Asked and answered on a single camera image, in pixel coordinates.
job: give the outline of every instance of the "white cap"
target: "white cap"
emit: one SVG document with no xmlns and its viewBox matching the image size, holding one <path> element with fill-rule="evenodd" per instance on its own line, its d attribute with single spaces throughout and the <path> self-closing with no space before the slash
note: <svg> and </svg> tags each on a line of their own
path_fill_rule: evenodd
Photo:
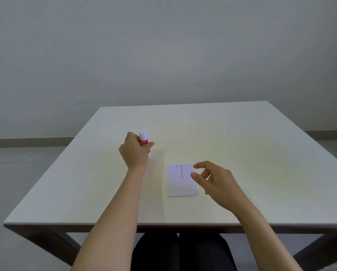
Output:
<svg viewBox="0 0 337 271">
<path fill-rule="evenodd" d="M 146 130 L 141 130 L 141 131 L 139 132 L 139 137 L 140 137 L 140 140 L 141 140 L 141 141 L 147 140 L 147 132 L 146 132 Z"/>
</svg>

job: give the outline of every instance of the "white wall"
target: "white wall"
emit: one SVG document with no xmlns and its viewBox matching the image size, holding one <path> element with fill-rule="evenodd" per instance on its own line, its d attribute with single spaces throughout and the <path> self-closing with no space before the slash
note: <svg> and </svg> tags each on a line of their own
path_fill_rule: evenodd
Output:
<svg viewBox="0 0 337 271">
<path fill-rule="evenodd" d="M 0 0 L 0 138 L 101 106 L 268 100 L 337 130 L 337 0 Z"/>
</svg>

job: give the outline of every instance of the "paper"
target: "paper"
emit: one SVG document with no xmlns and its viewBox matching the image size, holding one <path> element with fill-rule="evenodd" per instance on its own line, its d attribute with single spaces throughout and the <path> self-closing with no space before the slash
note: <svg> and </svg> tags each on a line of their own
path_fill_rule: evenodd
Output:
<svg viewBox="0 0 337 271">
<path fill-rule="evenodd" d="M 196 196 L 196 182 L 191 178 L 192 164 L 167 166 L 167 194 L 169 197 Z"/>
</svg>

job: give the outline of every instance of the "red glue stick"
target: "red glue stick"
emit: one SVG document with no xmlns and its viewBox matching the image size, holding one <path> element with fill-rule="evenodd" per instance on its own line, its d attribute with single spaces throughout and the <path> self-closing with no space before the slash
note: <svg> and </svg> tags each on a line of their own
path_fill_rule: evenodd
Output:
<svg viewBox="0 0 337 271">
<path fill-rule="evenodd" d="M 141 130 L 139 132 L 139 137 L 140 137 L 140 145 L 145 146 L 148 144 L 148 138 L 147 138 L 147 132 L 145 130 Z"/>
</svg>

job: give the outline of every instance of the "forearm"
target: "forearm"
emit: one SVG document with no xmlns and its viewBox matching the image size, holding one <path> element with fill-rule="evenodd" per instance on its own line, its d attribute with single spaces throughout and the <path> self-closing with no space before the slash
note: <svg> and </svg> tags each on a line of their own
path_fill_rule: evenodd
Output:
<svg viewBox="0 0 337 271">
<path fill-rule="evenodd" d="M 72 270 L 130 270 L 144 168 L 127 171 L 87 236 Z"/>
<path fill-rule="evenodd" d="M 260 271 L 302 271 L 264 216 L 249 201 L 236 214 Z"/>
</svg>

